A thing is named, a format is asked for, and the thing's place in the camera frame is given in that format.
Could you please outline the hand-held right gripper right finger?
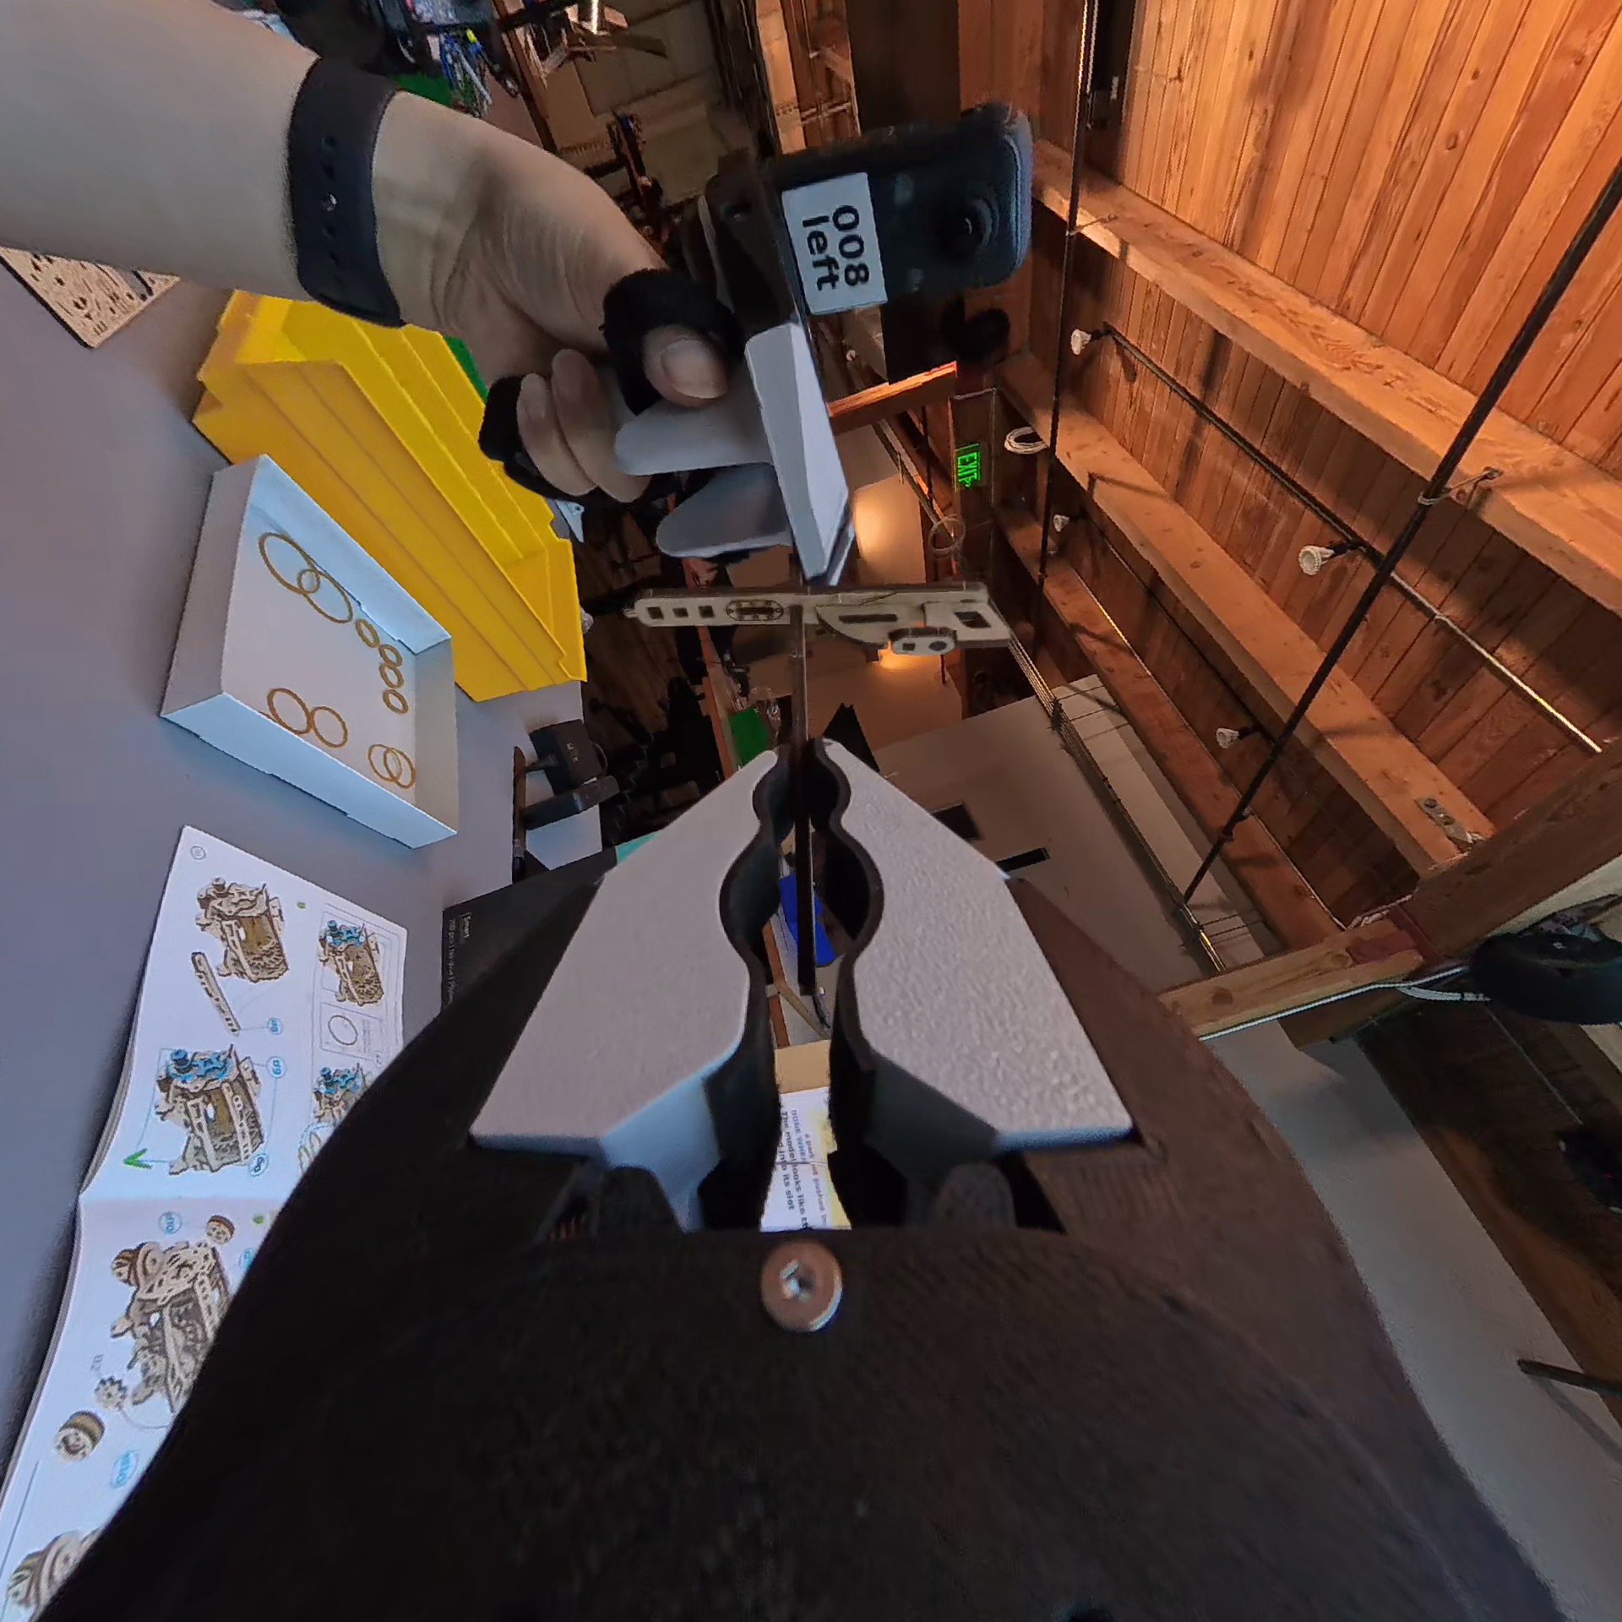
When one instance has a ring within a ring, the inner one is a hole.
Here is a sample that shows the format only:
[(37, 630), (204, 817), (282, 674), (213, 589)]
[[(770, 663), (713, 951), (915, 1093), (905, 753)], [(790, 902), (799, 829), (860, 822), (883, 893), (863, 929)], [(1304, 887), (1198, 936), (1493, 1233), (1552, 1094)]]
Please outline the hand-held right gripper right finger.
[(1061, 1229), (1029, 1155), (1125, 1143), (1132, 1116), (1007, 873), (831, 740), (811, 826), (846, 939), (828, 1116), (851, 1224)]

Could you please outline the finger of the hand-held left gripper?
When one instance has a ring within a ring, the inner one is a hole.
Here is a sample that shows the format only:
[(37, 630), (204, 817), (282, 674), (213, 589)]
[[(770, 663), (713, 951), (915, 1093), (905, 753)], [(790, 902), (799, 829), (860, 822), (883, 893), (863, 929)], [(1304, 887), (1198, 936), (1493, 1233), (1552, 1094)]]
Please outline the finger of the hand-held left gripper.
[(800, 572), (811, 584), (836, 584), (855, 547), (855, 520), (804, 326), (787, 319), (750, 336), (743, 366)]

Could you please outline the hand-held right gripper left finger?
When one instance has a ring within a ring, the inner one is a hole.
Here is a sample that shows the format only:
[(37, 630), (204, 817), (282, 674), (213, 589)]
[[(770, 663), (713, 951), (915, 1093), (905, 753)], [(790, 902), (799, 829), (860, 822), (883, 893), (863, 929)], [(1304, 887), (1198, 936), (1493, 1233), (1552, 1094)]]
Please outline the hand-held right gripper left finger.
[(760, 1228), (780, 1138), (763, 934), (787, 765), (765, 751), (603, 876), (471, 1125), (650, 1172), (689, 1231)]

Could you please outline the slotted wooden strip part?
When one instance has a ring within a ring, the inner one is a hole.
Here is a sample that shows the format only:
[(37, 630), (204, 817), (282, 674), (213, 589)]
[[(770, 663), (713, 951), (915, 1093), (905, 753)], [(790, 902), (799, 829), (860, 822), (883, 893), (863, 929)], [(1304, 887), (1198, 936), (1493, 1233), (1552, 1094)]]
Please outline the slotted wooden strip part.
[(638, 593), (623, 609), (653, 630), (768, 630), (800, 625), (897, 657), (946, 657), (1013, 638), (981, 582), (902, 582), (817, 589), (674, 589)]

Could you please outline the thin wooden stick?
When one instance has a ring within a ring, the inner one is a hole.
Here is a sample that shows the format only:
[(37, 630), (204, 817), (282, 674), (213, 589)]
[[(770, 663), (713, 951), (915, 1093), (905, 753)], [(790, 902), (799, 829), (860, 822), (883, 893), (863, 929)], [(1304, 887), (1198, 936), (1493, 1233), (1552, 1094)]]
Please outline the thin wooden stick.
[(789, 658), (792, 675), (790, 728), (789, 728), (789, 782), (792, 797), (792, 871), (795, 903), (795, 979), (799, 991), (811, 1003), (817, 996), (816, 957), (816, 897), (812, 836), (809, 821), (806, 763), (807, 763), (807, 670), (806, 670), (806, 623), (804, 608), (789, 608)]

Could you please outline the person's left forearm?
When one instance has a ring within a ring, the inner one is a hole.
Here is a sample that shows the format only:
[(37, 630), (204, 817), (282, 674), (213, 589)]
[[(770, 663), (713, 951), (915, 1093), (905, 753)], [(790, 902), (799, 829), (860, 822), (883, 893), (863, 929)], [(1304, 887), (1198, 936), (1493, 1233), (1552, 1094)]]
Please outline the person's left forearm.
[(287, 131), (314, 54), (216, 3), (1, 5), (1, 241), (299, 297)]

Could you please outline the black desk tool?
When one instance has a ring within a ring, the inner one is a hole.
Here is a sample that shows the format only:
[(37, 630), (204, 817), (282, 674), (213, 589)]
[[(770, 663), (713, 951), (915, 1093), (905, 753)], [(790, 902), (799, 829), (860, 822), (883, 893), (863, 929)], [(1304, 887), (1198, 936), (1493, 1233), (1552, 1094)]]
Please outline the black desk tool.
[(598, 854), (601, 812), (621, 794), (583, 719), (540, 724), (512, 760), (510, 878), (522, 881)]

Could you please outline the set of tan rubber bands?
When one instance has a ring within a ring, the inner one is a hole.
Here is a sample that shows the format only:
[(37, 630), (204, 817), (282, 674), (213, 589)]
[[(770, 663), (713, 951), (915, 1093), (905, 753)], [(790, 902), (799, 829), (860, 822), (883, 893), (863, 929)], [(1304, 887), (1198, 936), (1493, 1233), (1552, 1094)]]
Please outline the set of tan rubber bands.
[[(366, 767), (376, 780), (405, 795), (415, 787), (417, 765), (397, 741), (397, 723), (412, 712), (403, 648), (385, 636), (351, 591), (299, 540), (278, 530), (265, 530), (258, 533), (255, 545), (267, 574), (282, 591), (292, 594), (322, 623), (343, 631), (336, 642), (324, 640), (321, 645), (334, 650), (346, 669), (354, 665), (348, 638), (354, 638), (366, 655), (375, 655), (376, 704), (393, 719), (385, 724), (383, 736), (366, 738)], [(354, 740), (354, 728), (334, 704), (311, 701), (285, 684), (267, 687), (263, 711), (282, 728), (314, 740), (329, 753), (348, 748)]]

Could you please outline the illustrated instruction booklet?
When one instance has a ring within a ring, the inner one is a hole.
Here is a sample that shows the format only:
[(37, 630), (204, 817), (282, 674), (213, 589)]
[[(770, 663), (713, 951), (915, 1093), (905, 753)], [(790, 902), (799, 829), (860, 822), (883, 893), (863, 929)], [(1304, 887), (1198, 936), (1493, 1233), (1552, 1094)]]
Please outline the illustrated instruction booklet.
[(185, 1405), (294, 1186), (402, 1045), (400, 925), (177, 839), (50, 1348), (3, 1483), (3, 1618), (37, 1618)]

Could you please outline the yellow plastic bin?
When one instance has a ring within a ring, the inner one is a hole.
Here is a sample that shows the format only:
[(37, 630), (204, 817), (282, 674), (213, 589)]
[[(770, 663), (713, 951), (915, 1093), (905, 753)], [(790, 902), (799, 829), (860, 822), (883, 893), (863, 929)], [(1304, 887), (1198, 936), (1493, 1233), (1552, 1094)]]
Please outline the yellow plastic bin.
[(292, 476), (449, 633), (471, 699), (586, 679), (572, 542), (479, 452), (483, 402), (441, 334), (238, 290), (197, 381), (197, 430)]

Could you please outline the white shallow cardboard box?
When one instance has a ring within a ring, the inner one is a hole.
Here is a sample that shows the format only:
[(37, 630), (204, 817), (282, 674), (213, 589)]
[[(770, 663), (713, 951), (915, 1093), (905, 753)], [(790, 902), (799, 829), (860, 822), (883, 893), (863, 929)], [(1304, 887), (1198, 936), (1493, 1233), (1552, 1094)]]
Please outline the white shallow cardboard box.
[[(415, 761), (405, 794), (366, 767), (366, 738), (395, 718), (378, 706), (376, 657), (346, 638), (353, 667), (324, 640), (344, 633), (268, 574), (256, 538), (300, 542), (407, 657), (412, 711), (397, 743)], [(267, 691), (289, 685), (334, 706), (351, 743), (329, 751), (277, 724)], [(322, 800), (370, 831), (422, 848), (456, 834), (459, 767), (449, 631), (270, 456), (213, 474), (158, 712), (221, 753)]]

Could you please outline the black wristwatch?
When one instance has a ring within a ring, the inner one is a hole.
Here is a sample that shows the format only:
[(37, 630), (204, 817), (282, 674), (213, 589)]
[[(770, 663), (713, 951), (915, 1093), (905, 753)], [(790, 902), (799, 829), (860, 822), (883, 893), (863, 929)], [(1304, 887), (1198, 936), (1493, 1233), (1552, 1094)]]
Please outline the black wristwatch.
[(299, 288), (378, 327), (403, 324), (383, 270), (373, 165), (395, 84), (319, 55), (300, 79), (287, 130), (287, 204)]

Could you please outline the black round ceiling fixture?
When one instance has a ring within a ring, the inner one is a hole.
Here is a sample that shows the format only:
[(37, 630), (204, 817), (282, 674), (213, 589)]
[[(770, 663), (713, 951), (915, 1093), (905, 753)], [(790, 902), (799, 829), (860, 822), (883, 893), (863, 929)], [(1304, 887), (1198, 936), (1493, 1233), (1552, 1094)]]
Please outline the black round ceiling fixture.
[(1549, 1023), (1620, 1022), (1620, 942), (1571, 930), (1522, 930), (1483, 939), (1470, 981), (1490, 1001)]

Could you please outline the laser-cut wooden sheet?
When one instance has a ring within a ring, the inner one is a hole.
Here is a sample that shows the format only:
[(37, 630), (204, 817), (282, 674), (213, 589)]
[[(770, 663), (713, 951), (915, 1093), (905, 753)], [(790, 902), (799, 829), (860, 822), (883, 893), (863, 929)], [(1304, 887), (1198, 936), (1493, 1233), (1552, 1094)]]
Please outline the laser-cut wooden sheet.
[(3, 266), (86, 349), (96, 349), (177, 285), (175, 275), (1, 248)]

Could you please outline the black lighting rail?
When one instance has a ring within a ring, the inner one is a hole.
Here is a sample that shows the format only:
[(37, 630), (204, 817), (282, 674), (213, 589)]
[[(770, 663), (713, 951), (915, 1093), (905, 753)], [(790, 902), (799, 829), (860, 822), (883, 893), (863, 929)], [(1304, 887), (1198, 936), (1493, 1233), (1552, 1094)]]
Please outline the black lighting rail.
[[(1311, 493), (1279, 461), (1275, 461), (1230, 420), (1226, 420), (1225, 415), (1211, 408), (1203, 397), (1196, 395), (1184, 381), (1172, 375), (1165, 364), (1149, 354), (1145, 348), (1142, 348), (1133, 337), (1125, 334), (1125, 331), (1111, 322), (1103, 322), (1098, 331), (1101, 332), (1100, 337), (1108, 337), (1115, 344), (1123, 359), (1128, 359), (1133, 366), (1143, 366), (1145, 371), (1152, 375), (1162, 386), (1165, 386), (1174, 398), (1191, 410), (1199, 424), (1221, 435), (1228, 446), (1245, 456), (1255, 469), (1262, 471), (1274, 486), (1284, 491), (1319, 525), (1326, 527), (1334, 535), (1331, 545), (1345, 544), (1346, 549), (1339, 557), (1356, 557), (1361, 564), (1372, 571), (1377, 571), (1385, 559), (1383, 550), (1368, 540), (1361, 532), (1358, 532), (1351, 522), (1341, 518), (1338, 511), (1334, 511), (1324, 500)], [(1466, 630), (1456, 618), (1451, 618), (1448, 613), (1444, 613), (1437, 603), (1426, 596), (1407, 577), (1399, 572), (1390, 572), (1385, 579), (1385, 587), (1395, 591), (1409, 606), (1419, 609), (1429, 620), (1429, 623), (1441, 626), (1451, 638), (1461, 643), (1470, 655), (1473, 655), (1490, 670), (1495, 679), (1508, 685), (1510, 691), (1520, 699), (1530, 702), (1530, 707), (1542, 719), (1551, 721), (1551, 724), (1562, 734), (1564, 740), (1581, 746), (1591, 756), (1596, 756), (1603, 750), (1603, 745), (1598, 740), (1590, 736), (1564, 711), (1554, 706), (1551, 699), (1546, 699), (1535, 687), (1530, 685), (1530, 680), (1512, 670), (1505, 658), (1500, 658), (1485, 643), (1475, 638), (1470, 630)]]

